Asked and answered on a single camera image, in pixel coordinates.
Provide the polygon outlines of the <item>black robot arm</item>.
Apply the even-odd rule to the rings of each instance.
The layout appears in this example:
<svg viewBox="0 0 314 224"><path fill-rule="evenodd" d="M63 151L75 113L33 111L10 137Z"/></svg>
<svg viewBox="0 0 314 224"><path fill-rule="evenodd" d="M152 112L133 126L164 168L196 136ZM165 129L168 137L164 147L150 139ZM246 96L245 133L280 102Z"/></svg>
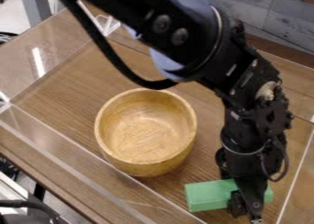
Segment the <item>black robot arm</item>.
<svg viewBox="0 0 314 224"><path fill-rule="evenodd" d="M79 4L61 0L91 40L126 78L164 90L196 82L213 90L225 106L217 165L236 182L228 200L234 217L262 224L266 189L291 169L286 130L295 119L280 72L248 44L242 21L216 2L201 0L86 0L127 25L153 51L162 79L136 74L101 34Z"/></svg>

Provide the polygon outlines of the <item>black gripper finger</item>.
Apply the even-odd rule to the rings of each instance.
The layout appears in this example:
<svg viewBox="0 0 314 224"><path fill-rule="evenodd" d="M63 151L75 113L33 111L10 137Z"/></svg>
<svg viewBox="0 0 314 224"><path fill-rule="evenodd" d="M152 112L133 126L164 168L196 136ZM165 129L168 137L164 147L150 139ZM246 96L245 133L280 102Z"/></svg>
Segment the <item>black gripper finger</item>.
<svg viewBox="0 0 314 224"><path fill-rule="evenodd" d="M249 195L253 200L248 202L240 190L232 192L232 198L228 201L228 213L240 218L248 216L249 224L264 224L262 209L265 202L265 191Z"/></svg>

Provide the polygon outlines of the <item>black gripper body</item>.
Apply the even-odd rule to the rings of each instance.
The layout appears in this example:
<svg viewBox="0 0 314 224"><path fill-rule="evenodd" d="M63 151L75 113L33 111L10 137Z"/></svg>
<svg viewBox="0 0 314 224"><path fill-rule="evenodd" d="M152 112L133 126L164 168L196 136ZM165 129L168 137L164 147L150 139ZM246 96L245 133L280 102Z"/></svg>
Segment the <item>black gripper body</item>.
<svg viewBox="0 0 314 224"><path fill-rule="evenodd" d="M278 182L291 169L288 155L288 140L278 135L258 145L254 149L245 149L229 136L221 139L222 147L217 152L217 166L222 179L234 179L241 194L248 202L250 194L258 194L268 189L268 182Z"/></svg>

